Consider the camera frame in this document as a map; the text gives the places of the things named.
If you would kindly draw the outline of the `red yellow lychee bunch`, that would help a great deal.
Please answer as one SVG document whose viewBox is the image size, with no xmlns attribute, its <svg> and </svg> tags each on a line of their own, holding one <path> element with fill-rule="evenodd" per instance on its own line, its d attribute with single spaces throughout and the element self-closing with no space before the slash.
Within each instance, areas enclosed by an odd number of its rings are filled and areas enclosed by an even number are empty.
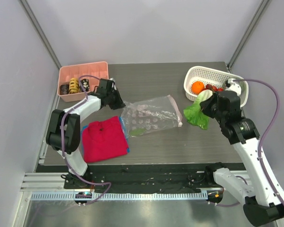
<svg viewBox="0 0 284 227">
<path fill-rule="evenodd" d="M 216 87 L 214 85 L 211 85 L 211 84 L 207 84 L 205 86 L 205 89 L 206 90 L 211 90 L 213 92 L 221 92 L 221 91 L 224 91 L 224 89 L 222 87 Z"/>
</svg>

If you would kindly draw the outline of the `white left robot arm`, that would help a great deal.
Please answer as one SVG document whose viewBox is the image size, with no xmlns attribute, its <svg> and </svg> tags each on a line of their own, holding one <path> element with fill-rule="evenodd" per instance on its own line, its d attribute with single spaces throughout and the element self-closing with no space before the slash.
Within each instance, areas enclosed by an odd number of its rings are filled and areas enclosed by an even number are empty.
<svg viewBox="0 0 284 227">
<path fill-rule="evenodd" d="M 81 122 L 105 106 L 116 110 L 125 107 L 114 79 L 100 79 L 94 91 L 83 89 L 84 98 L 64 110 L 55 109 L 51 113 L 46 143 L 56 150 L 68 167 L 68 177 L 75 177 L 75 183 L 82 189 L 94 183 L 88 164 L 79 150 Z"/>
</svg>

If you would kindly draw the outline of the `clear zip top bag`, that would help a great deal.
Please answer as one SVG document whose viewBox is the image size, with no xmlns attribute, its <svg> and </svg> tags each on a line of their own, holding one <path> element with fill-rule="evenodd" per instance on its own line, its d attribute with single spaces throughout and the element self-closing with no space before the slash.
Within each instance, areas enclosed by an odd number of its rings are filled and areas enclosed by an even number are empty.
<svg viewBox="0 0 284 227">
<path fill-rule="evenodd" d="M 131 137 L 129 132 L 137 128 L 145 128 L 144 134 L 148 134 L 183 125 L 182 114 L 170 95 L 135 103 L 125 102 L 125 105 L 119 120 L 126 138 Z"/>
</svg>

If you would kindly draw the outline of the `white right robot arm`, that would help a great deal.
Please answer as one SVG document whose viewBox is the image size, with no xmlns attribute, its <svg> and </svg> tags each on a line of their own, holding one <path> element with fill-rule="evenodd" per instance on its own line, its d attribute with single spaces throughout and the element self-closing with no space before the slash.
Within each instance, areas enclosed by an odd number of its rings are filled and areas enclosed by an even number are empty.
<svg viewBox="0 0 284 227">
<path fill-rule="evenodd" d="M 200 103 L 202 113 L 219 123 L 222 134 L 239 154 L 251 184 L 245 184 L 222 163 L 205 168 L 205 183 L 229 191 L 255 227 L 284 218 L 284 190 L 268 163 L 255 124 L 242 116 L 240 97 L 230 90 L 205 93 Z"/>
</svg>

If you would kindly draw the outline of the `green fake lettuce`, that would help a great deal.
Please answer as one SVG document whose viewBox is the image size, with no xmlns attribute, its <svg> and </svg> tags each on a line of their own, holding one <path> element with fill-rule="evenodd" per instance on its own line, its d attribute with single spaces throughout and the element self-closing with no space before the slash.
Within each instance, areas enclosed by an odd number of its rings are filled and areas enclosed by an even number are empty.
<svg viewBox="0 0 284 227">
<path fill-rule="evenodd" d="M 198 126 L 202 130 L 207 130 L 209 117 L 202 113 L 200 103 L 206 101 L 213 95 L 211 90 L 204 90 L 199 93 L 194 103 L 184 109 L 184 116 L 186 120 L 193 126 Z"/>
</svg>

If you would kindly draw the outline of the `orange fake orange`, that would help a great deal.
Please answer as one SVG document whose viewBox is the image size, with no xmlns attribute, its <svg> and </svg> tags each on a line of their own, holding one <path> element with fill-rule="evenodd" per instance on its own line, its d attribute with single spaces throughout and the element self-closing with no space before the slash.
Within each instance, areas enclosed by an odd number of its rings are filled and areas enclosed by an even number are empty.
<svg viewBox="0 0 284 227">
<path fill-rule="evenodd" d="M 196 95 L 201 93 L 204 89 L 205 89 L 205 86 L 204 86 L 203 82 L 201 82 L 201 81 L 196 81 L 191 86 L 192 93 L 194 93 Z"/>
</svg>

